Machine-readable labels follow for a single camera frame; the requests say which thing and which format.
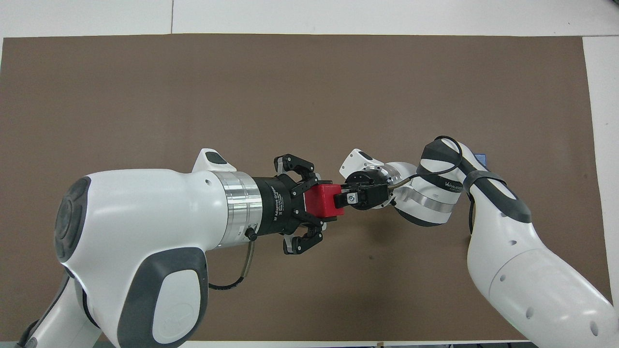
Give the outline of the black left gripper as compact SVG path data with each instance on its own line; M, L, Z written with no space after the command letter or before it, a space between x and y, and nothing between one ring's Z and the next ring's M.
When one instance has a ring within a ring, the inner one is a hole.
M294 212L299 208L300 197L311 187L318 185L319 178L314 164L292 154L274 159L278 172L275 177L253 177L261 196L262 217L257 235L278 233L284 236L283 251L286 255L301 255L323 240L324 222L308 212ZM285 172L295 172L301 181L294 181ZM294 236L299 225L307 227L303 236Z

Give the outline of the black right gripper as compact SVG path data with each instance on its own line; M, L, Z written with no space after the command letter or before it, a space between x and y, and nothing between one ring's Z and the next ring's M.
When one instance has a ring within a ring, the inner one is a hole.
M339 208L352 206L365 211L383 205L389 199L387 179L378 170L356 171L347 176L347 186L340 186Z

